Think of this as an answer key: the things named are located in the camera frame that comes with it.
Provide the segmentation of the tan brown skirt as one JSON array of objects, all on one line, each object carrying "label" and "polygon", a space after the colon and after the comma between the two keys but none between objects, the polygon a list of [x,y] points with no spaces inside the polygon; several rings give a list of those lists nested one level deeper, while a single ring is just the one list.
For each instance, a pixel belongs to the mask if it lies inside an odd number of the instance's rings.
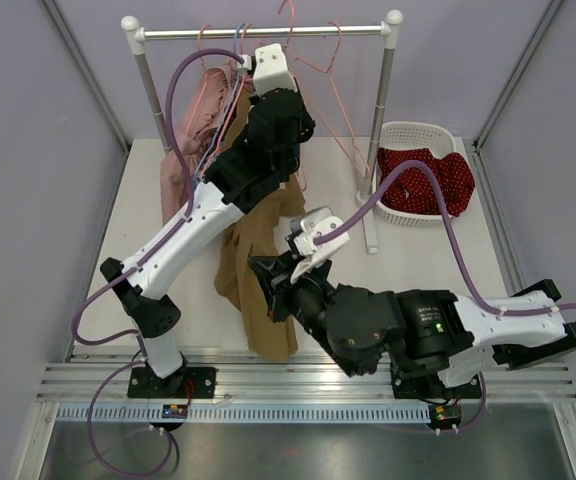
[{"label": "tan brown skirt", "polygon": [[223,234],[215,289],[241,313],[249,349],[271,362],[285,363],[297,352],[295,327],[292,319],[275,323],[268,318],[265,297],[248,259],[276,256],[279,220],[304,212],[302,189],[292,175]]}]

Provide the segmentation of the pink hanger of tan skirt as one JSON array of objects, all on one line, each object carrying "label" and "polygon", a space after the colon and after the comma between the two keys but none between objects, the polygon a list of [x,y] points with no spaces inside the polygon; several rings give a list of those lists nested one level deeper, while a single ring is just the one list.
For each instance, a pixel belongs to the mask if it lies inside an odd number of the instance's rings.
[{"label": "pink hanger of tan skirt", "polygon": [[305,77],[303,76],[304,71],[302,69],[303,66],[302,58],[300,58],[299,55],[291,47],[292,34],[294,33],[295,20],[296,20],[296,11],[294,2],[292,0],[281,1],[278,7],[277,14],[281,15],[285,9],[289,11],[290,19],[289,19],[289,33],[286,35],[283,49],[287,53],[287,56],[290,58],[291,65],[294,68],[295,78],[298,82],[299,88],[304,97],[306,106],[308,107],[310,112],[317,113],[316,103],[312,99],[311,92],[306,87]]}]

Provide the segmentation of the pink pleated skirt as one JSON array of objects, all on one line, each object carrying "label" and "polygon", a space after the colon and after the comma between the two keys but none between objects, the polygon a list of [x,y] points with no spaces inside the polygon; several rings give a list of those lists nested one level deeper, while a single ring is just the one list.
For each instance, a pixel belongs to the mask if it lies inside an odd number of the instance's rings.
[{"label": "pink pleated skirt", "polygon": [[[224,114],[236,80],[228,63],[208,68],[175,126],[175,137],[190,174],[193,174],[209,147]],[[187,202],[188,192],[182,167],[173,150],[160,164],[160,205],[165,225]]]}]

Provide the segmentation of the blue wire hanger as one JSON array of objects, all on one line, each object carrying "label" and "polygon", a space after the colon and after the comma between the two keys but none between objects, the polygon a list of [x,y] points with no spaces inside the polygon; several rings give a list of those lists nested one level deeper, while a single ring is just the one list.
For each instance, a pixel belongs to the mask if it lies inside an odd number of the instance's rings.
[{"label": "blue wire hanger", "polygon": [[225,134],[229,128],[232,115],[236,111],[236,108],[237,108],[239,95],[240,95],[241,90],[245,84],[245,75],[242,74],[241,71],[237,67],[234,67],[234,71],[235,71],[235,77],[234,77],[234,84],[232,87],[231,95],[230,95],[228,101],[226,102],[222,118],[221,118],[221,120],[220,120],[220,122],[219,122],[219,124],[215,130],[215,133],[212,136],[211,142],[208,146],[208,148],[212,147],[212,146],[215,146],[217,148],[217,150],[215,151],[215,154],[217,153],[219,147],[222,145],[223,137],[225,136]]}]

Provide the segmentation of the pink hanger of red skirt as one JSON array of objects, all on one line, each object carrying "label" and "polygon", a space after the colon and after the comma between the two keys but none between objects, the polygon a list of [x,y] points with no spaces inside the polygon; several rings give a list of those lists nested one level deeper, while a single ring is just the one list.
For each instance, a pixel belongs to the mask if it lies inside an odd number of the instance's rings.
[{"label": "pink hanger of red skirt", "polygon": [[367,157],[362,152],[361,148],[357,144],[357,137],[355,135],[352,122],[350,121],[350,118],[349,118],[348,113],[347,113],[346,108],[345,108],[345,104],[344,104],[343,99],[340,95],[340,92],[338,90],[338,87],[337,87],[337,84],[336,84],[335,78],[334,78],[334,67],[336,65],[338,52],[339,52],[340,47],[342,45],[343,33],[342,33],[341,26],[339,25],[339,23],[337,21],[331,20],[328,22],[328,24],[336,29],[336,32],[337,32],[336,45],[335,45],[334,51],[331,55],[331,58],[329,60],[328,66],[325,69],[317,67],[316,70],[319,71],[320,73],[325,74],[328,77],[330,86],[332,88],[332,92],[335,96],[337,105],[338,105],[339,110],[340,110],[340,113],[341,113],[343,120],[346,124],[348,132],[350,133],[350,141],[351,141],[351,147],[352,147],[353,153],[350,154],[349,151],[345,147],[341,146],[341,144],[338,144],[338,146],[342,149],[342,152],[344,153],[344,155],[351,162],[351,164],[353,165],[353,167],[354,167],[356,173],[359,175],[359,177],[362,179],[366,179],[368,176],[368,173],[369,173],[369,166],[368,166]]}]

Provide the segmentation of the red polka dot skirt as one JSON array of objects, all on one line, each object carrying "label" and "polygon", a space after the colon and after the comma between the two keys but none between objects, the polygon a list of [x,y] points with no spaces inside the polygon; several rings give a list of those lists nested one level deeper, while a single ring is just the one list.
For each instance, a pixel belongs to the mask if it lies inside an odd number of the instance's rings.
[{"label": "red polka dot skirt", "polygon": [[[428,148],[380,148],[377,163],[382,180],[407,160],[422,162],[433,172],[450,216],[458,217],[467,209],[475,190],[475,180],[461,154],[452,152],[437,158]],[[381,202],[387,208],[400,212],[426,216],[440,214],[432,184],[419,168],[409,168],[402,172],[385,191]]]}]

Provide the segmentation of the blue floral skirt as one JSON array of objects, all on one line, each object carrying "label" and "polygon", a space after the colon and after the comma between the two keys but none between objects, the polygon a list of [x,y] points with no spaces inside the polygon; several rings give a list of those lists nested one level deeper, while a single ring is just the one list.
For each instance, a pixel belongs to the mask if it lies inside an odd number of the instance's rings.
[{"label": "blue floral skirt", "polygon": [[205,170],[208,168],[213,157],[215,156],[216,150],[217,150],[217,148],[215,146],[209,147],[204,152],[201,159],[199,160],[199,163],[198,163],[198,165],[194,171],[194,174],[193,174],[193,181],[195,184],[202,181],[202,179],[204,177]]}]

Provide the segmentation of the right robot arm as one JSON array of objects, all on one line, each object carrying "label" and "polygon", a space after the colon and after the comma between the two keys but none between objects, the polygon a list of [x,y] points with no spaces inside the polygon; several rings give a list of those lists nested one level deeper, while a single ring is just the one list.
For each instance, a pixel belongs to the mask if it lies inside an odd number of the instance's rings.
[{"label": "right robot arm", "polygon": [[508,300],[544,313],[497,317],[448,290],[332,285],[331,261],[299,274],[301,261],[290,252],[249,259],[270,319],[294,318],[349,377],[374,374],[387,356],[397,399],[479,399],[478,376],[490,367],[524,369],[576,351],[576,324],[555,312],[560,295],[551,280]]}]

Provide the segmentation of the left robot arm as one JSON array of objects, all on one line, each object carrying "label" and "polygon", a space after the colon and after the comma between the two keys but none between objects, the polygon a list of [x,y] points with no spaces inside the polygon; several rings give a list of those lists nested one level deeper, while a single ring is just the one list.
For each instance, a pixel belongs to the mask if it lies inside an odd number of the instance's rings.
[{"label": "left robot arm", "polygon": [[143,252],[101,264],[137,328],[149,383],[161,396],[177,395],[185,383],[186,360],[173,333],[181,311],[168,295],[170,286],[216,236],[289,182],[300,166],[299,147],[314,128],[298,89],[257,95],[245,127],[207,168],[182,210]]}]

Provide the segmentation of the white clothes rack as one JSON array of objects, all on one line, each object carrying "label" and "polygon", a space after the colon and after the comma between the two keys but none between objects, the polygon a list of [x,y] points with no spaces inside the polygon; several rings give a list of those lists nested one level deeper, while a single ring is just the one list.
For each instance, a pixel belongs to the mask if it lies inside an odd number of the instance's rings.
[{"label": "white clothes rack", "polygon": [[[343,35],[357,36],[357,35],[379,35],[384,41],[383,57],[381,61],[381,70],[379,77],[379,84],[377,88],[377,101],[374,109],[371,137],[369,142],[369,150],[367,154],[367,161],[369,166],[368,180],[364,185],[368,185],[374,178],[376,169],[376,149],[380,138],[381,124],[385,113],[385,106],[388,94],[388,88],[391,78],[392,65],[394,61],[394,53],[399,39],[400,28],[403,23],[403,14],[399,10],[391,10],[386,14],[385,20],[382,20],[379,25],[364,25],[364,26],[341,26]],[[191,213],[199,208],[199,200],[195,199],[195,190],[198,187],[193,186],[193,180],[190,180],[191,174],[188,166],[180,151],[178,142],[175,137],[175,127],[173,124],[172,103],[174,99],[175,89],[181,73],[193,61],[202,59],[204,56],[219,55],[229,57],[239,63],[237,68],[241,72],[246,72],[252,79],[254,70],[254,55],[238,54],[233,50],[224,50],[220,48],[207,48],[201,49],[197,47],[197,52],[194,52],[189,57],[181,62],[181,64],[173,73],[169,82],[168,90],[166,93],[165,104],[162,107],[160,99],[154,86],[154,80],[150,71],[149,63],[146,58],[145,44],[147,41],[155,40],[189,40],[197,39],[200,44],[202,38],[207,39],[227,39],[234,37],[236,29],[214,29],[212,27],[202,27],[201,30],[149,30],[141,26],[140,22],[134,16],[124,16],[121,20],[121,27],[125,32],[127,41],[141,75],[142,83],[146,91],[148,101],[155,119],[155,123],[159,130],[159,135],[166,152],[174,151],[177,159],[180,161],[182,171],[185,172],[186,178],[191,182],[188,188],[190,191],[190,206],[192,209],[190,213],[185,213],[183,210],[179,216],[179,220],[173,220],[171,226],[165,226],[161,232],[153,239],[155,242],[148,250],[143,250],[143,262],[145,264],[146,258],[150,259],[159,252],[172,252],[179,250],[183,254],[188,254],[190,257],[196,253],[190,253],[191,249],[200,252],[204,246],[210,242],[218,233],[223,231],[226,226],[217,229],[217,233],[207,233],[203,227],[197,227],[199,230],[193,230],[192,234],[189,227],[184,227],[185,224],[191,222]],[[289,26],[284,27],[265,27],[265,28],[249,28],[245,37],[249,38],[284,38],[289,33]],[[317,26],[317,27],[294,27],[292,37],[326,37],[337,34],[336,29],[332,26]]]}]

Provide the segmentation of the white plastic basket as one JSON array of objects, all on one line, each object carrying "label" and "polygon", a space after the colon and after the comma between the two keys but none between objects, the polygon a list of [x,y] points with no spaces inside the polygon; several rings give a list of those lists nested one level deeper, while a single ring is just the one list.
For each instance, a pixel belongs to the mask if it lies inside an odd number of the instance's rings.
[{"label": "white plastic basket", "polygon": [[[448,130],[438,125],[412,121],[384,123],[379,146],[398,151],[428,149],[439,159],[457,152],[457,142]],[[440,215],[399,212],[385,206],[381,201],[375,204],[375,210],[385,222],[398,226],[428,228],[443,224]]]}]

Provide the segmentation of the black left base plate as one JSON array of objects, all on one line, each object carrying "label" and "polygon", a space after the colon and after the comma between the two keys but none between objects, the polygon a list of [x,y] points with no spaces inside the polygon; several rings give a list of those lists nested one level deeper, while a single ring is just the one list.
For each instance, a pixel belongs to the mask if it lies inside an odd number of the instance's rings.
[{"label": "black left base plate", "polygon": [[135,399],[212,399],[217,370],[185,366],[166,378],[158,377],[149,365],[131,370],[127,396]]}]

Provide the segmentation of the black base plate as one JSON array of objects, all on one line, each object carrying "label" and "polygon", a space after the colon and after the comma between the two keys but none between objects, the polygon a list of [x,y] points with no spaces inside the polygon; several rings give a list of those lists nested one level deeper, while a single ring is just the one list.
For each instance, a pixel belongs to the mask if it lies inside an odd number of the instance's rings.
[{"label": "black base plate", "polygon": [[482,397],[477,377],[470,378],[465,384],[447,387],[437,373],[412,377],[392,368],[391,386],[396,399],[419,400],[435,405],[446,405],[463,399],[477,400]]},{"label": "black base plate", "polygon": [[149,365],[131,370],[127,396],[135,399],[212,399],[217,370],[185,366],[166,378],[158,377]]}]

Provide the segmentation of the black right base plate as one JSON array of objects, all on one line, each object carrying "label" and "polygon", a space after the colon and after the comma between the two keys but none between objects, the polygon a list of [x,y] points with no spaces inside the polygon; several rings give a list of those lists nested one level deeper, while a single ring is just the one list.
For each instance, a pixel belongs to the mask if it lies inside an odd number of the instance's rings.
[{"label": "black right base plate", "polygon": [[446,405],[463,399],[477,400],[482,397],[477,377],[470,378],[465,384],[447,387],[437,373],[412,377],[392,368],[391,386],[396,399],[419,400],[435,405]]}]

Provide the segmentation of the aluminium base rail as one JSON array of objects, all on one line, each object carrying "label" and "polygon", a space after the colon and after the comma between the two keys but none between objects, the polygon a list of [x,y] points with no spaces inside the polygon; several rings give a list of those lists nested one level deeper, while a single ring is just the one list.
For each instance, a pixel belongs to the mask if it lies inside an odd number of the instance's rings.
[{"label": "aluminium base rail", "polygon": [[[349,378],[320,350],[301,352],[286,364],[243,351],[200,347],[182,351],[191,365],[217,370],[212,388],[216,402],[378,403],[393,398],[386,360],[373,375]],[[127,346],[76,346],[67,362],[46,367],[37,397],[86,400],[133,355]],[[571,374],[561,362],[518,371],[491,367],[483,376],[491,403],[576,403]]]}]

